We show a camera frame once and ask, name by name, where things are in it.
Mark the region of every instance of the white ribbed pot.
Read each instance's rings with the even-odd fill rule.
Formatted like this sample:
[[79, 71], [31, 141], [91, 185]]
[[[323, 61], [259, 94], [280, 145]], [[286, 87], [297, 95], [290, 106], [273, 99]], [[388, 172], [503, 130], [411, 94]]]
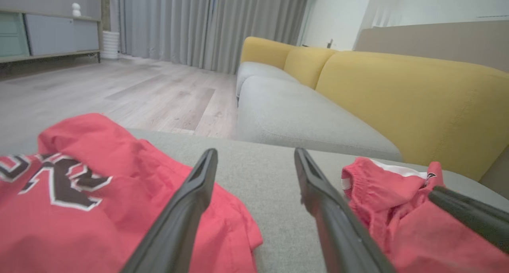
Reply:
[[119, 59], [119, 41], [120, 33], [102, 32], [102, 42], [104, 50], [101, 52], [103, 59]]

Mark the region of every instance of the red fabric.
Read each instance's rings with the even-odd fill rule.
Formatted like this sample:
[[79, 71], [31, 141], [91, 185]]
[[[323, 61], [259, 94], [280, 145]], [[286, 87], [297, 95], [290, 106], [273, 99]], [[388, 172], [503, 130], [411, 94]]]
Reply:
[[343, 168], [351, 179], [349, 206], [400, 273], [489, 273], [509, 270], [509, 258], [433, 204], [427, 194], [444, 186], [440, 163], [427, 180], [403, 177], [360, 157]]
[[[66, 160], [76, 164], [66, 173], [69, 179], [88, 166], [93, 178], [75, 180], [73, 186], [80, 189], [83, 181], [103, 179], [104, 185], [96, 190], [80, 189], [84, 198], [102, 200], [88, 211], [69, 207], [69, 203], [60, 206], [51, 200], [51, 182], [58, 179], [48, 179], [48, 170], [33, 184], [41, 160], [46, 159], [49, 168], [62, 165], [58, 154], [24, 157], [31, 166], [15, 180], [6, 180], [4, 171], [0, 181], [1, 272], [120, 271], [191, 171], [99, 114], [67, 119], [48, 128], [39, 136], [39, 153], [62, 153], [76, 159]], [[0, 162], [10, 168], [16, 160], [3, 157]], [[57, 166], [54, 172], [62, 170]], [[33, 186], [21, 194], [28, 184]], [[190, 272], [254, 273], [253, 250], [261, 243], [260, 230], [242, 202], [214, 184], [210, 206], [200, 220]]]

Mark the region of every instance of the curtain fold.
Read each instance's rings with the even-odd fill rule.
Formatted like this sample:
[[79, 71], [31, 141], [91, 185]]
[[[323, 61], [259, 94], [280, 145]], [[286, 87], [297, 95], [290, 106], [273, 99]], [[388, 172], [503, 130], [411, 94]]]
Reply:
[[297, 43], [307, 0], [119, 0], [120, 50], [234, 74], [256, 36]]

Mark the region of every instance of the white figurine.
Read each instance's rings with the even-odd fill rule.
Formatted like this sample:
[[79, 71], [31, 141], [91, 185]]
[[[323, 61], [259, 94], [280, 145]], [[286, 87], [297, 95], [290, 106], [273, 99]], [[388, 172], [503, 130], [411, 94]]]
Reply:
[[80, 11], [81, 7], [78, 3], [72, 3], [72, 15], [75, 17], [80, 17], [82, 12]]

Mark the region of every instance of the wooden floor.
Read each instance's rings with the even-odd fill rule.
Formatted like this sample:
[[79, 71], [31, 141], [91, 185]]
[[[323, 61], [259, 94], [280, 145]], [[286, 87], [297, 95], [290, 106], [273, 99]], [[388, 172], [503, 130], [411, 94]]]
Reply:
[[0, 81], [0, 147], [99, 112], [126, 128], [232, 139], [235, 77], [122, 57]]

